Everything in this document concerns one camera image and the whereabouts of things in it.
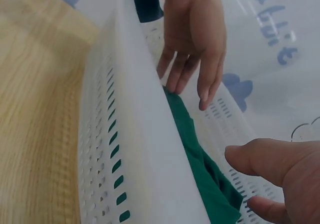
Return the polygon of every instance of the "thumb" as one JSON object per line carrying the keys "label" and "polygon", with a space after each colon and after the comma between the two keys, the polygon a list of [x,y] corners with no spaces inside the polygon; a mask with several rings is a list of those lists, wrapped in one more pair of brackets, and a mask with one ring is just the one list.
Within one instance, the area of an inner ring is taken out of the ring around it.
{"label": "thumb", "polygon": [[225,158],[235,170],[282,187],[286,174],[310,154],[308,150],[302,142],[255,139],[243,146],[227,146]]}

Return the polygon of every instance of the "fingernail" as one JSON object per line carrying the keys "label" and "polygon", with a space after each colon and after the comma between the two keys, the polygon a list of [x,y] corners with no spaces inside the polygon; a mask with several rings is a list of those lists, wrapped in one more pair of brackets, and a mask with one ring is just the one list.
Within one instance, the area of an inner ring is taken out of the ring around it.
{"label": "fingernail", "polygon": [[224,153],[234,152],[234,151],[236,151],[238,148],[239,148],[238,145],[228,145],[228,146],[225,147]]}
{"label": "fingernail", "polygon": [[208,97],[209,97],[209,90],[205,90],[201,95],[201,100],[206,101],[208,100]]}

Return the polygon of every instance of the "white plastic basket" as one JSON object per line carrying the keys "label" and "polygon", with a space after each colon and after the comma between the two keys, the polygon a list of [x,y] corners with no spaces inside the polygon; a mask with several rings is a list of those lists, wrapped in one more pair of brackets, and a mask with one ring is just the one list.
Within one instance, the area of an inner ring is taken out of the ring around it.
{"label": "white plastic basket", "polygon": [[[282,190],[238,173],[224,158],[225,147],[252,140],[252,130],[223,84],[205,112],[195,86],[193,79],[181,97],[200,144],[244,197],[237,223],[266,223],[246,203],[254,195],[283,201]],[[210,223],[133,0],[117,0],[88,56],[78,186],[82,224]]]}

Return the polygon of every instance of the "white plastic sheet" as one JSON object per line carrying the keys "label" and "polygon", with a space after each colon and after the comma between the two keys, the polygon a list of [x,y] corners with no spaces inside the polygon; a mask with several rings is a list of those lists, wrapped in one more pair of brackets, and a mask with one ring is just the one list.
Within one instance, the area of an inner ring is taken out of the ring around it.
{"label": "white plastic sheet", "polygon": [[[114,0],[64,0],[102,26]],[[320,139],[320,0],[222,0],[223,82],[258,137]],[[155,59],[161,20],[147,25]]]}

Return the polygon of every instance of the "wooden surface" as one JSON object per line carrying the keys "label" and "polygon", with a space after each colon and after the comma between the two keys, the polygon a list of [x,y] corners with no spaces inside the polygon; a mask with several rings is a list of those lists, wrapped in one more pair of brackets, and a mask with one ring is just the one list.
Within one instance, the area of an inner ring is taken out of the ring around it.
{"label": "wooden surface", "polygon": [[61,0],[0,0],[0,223],[79,223],[77,136],[98,30]]}

